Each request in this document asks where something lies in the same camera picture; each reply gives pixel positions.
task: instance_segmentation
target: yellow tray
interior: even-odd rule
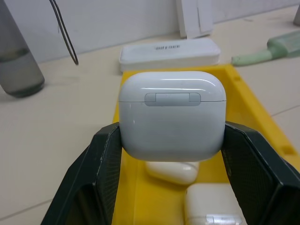
[[[204,71],[216,76],[227,95],[226,119],[260,131],[279,155],[297,164],[295,166],[300,169],[300,157],[295,149],[231,65],[157,71]],[[125,72],[121,85],[139,72]],[[118,104],[113,122],[117,121]],[[201,162],[196,182],[228,182],[220,152],[212,159]],[[151,178],[145,171],[144,162],[130,157],[123,150],[112,224],[182,225],[186,188]]]

